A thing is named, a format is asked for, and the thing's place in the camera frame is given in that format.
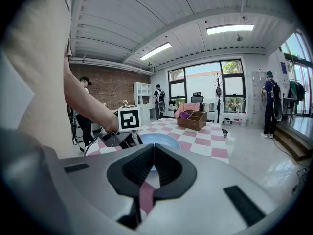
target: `fluorescent light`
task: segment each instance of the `fluorescent light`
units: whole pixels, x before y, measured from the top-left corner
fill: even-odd
[[[160,47],[158,47],[158,48],[154,49],[153,51],[149,52],[147,55],[144,55],[140,59],[141,60],[146,60],[147,58],[152,57],[153,55],[155,55],[155,54],[157,54],[157,53],[159,53],[159,52],[161,52],[161,51],[163,51],[163,50],[165,50],[165,49],[167,49],[169,47],[172,47],[170,43],[163,44]]]
[[[230,32],[230,31],[251,31],[253,30],[253,24],[230,24],[217,26],[213,28],[206,29],[208,35],[222,33],[222,32]]]

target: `brick wall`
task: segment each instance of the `brick wall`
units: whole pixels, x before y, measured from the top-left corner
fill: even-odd
[[[150,77],[131,71],[106,68],[93,65],[70,64],[70,69],[78,79],[82,76],[92,82],[88,86],[89,93],[101,103],[106,103],[109,109],[117,109],[127,100],[129,105],[134,104],[134,83],[150,84]]]

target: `black pants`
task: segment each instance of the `black pants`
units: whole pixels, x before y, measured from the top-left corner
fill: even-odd
[[[163,112],[160,112],[160,109],[158,108],[158,103],[156,103],[156,119],[159,120],[163,117]]]
[[[277,120],[274,116],[274,108],[273,104],[267,104],[265,108],[265,127],[264,127],[264,134],[268,133],[269,126],[270,126],[270,133],[274,134],[276,129]]]
[[[85,147],[87,147],[93,141],[91,135],[91,121],[80,114],[76,116],[76,119],[80,128],[82,128]]]

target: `white ceiling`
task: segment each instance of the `white ceiling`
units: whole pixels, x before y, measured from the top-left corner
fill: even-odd
[[[73,0],[72,52],[146,69],[215,50],[267,54],[296,30],[295,18],[285,0]],[[241,42],[237,32],[206,33],[236,23],[255,25],[239,32]],[[140,60],[166,42],[172,47]]]

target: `black chair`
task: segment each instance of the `black chair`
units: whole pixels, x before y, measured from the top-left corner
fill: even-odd
[[[200,111],[203,111],[204,107],[203,107],[203,100],[204,97],[201,96],[201,92],[194,92],[192,94],[192,97],[190,98],[192,103],[200,103]]]

